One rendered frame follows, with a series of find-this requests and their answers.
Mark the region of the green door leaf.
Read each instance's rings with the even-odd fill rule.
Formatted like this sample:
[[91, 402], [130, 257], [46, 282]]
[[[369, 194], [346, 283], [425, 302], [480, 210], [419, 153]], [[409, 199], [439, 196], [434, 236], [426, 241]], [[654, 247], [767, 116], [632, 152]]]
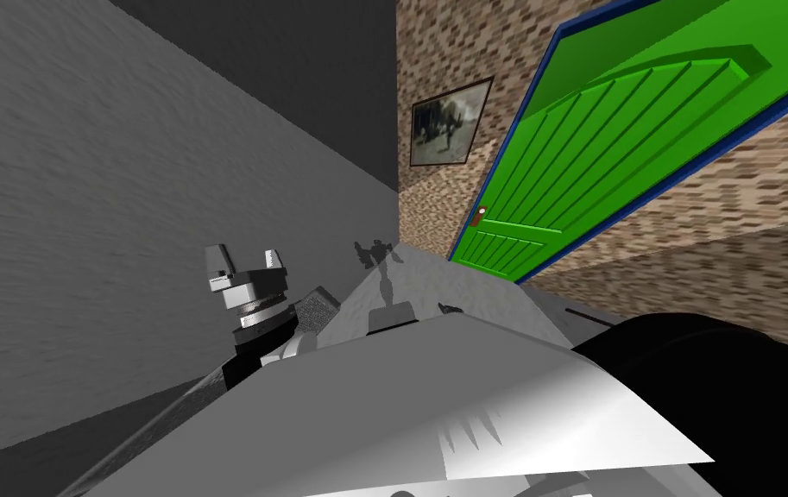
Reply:
[[787, 113], [788, 0], [586, 12], [557, 27], [450, 258], [524, 283]]

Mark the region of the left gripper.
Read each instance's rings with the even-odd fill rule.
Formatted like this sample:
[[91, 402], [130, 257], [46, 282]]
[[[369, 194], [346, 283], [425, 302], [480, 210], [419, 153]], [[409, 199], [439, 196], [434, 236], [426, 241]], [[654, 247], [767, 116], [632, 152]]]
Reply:
[[264, 269], [236, 273], [234, 261], [224, 244], [205, 247], [205, 264], [210, 289], [222, 293], [225, 309], [284, 293], [287, 289], [287, 270], [277, 250], [264, 251]]

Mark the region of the framed dark picture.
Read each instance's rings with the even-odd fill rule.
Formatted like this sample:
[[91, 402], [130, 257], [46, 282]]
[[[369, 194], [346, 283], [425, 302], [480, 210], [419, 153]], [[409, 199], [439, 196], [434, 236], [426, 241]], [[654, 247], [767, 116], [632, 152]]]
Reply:
[[479, 79], [413, 105], [410, 167], [467, 162], [493, 82]]

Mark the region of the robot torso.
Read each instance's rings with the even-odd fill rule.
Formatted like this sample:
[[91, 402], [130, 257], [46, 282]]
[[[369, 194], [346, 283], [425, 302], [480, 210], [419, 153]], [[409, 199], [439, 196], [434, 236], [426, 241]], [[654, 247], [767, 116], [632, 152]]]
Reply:
[[68, 497], [504, 497], [708, 461], [591, 360], [453, 313], [290, 349]]

